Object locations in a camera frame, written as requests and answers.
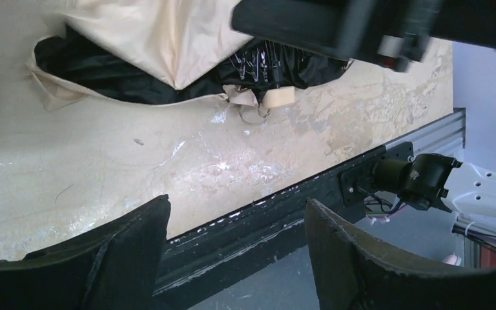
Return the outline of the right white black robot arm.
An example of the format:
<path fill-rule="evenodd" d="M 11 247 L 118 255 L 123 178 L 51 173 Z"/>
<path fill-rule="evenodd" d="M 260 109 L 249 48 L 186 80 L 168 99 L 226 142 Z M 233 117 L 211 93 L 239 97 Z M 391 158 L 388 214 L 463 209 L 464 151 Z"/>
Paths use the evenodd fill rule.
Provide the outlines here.
<path fill-rule="evenodd" d="M 241 1 L 237 32 L 405 72 L 433 38 L 496 50 L 496 1 Z M 340 175 L 345 205 L 377 191 L 426 211 L 496 218 L 496 172 L 452 157 L 373 158 Z"/>

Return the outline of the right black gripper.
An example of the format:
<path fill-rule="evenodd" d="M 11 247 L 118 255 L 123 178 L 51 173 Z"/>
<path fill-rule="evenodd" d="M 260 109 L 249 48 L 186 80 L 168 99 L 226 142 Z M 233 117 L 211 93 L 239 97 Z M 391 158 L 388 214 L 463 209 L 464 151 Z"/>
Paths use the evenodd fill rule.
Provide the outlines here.
<path fill-rule="evenodd" d="M 315 54 L 405 72 L 411 62 L 422 60 L 443 3 L 240 1 L 231 28 Z"/>

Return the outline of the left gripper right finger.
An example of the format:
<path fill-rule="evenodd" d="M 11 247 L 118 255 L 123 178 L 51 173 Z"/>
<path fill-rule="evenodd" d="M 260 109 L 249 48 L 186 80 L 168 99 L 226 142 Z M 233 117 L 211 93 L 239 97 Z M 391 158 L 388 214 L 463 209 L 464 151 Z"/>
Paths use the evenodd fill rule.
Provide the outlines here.
<path fill-rule="evenodd" d="M 313 198 L 305 205 L 305 233 L 321 309 L 496 309 L 496 268 L 415 255 Z"/>

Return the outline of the beige umbrella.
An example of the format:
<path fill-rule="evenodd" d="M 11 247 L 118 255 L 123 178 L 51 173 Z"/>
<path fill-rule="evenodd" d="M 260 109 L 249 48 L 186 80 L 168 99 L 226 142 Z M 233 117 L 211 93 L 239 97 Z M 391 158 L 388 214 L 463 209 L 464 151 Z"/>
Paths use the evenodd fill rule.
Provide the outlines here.
<path fill-rule="evenodd" d="M 167 106 L 199 99 L 238 105 L 246 123 L 295 101 L 296 89 L 339 79 L 351 66 L 234 31 L 235 1 L 73 1 L 51 15 L 61 33 L 40 39 L 27 67 L 61 109 L 94 96 Z"/>

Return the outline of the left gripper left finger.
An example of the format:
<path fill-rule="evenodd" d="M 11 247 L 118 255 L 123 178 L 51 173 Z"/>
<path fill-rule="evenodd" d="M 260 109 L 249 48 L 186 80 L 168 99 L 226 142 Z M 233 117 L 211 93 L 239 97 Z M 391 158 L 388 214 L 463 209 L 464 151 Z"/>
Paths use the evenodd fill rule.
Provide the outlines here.
<path fill-rule="evenodd" d="M 0 260 L 0 309 L 148 309 L 171 204 L 158 196 L 22 260 Z"/>

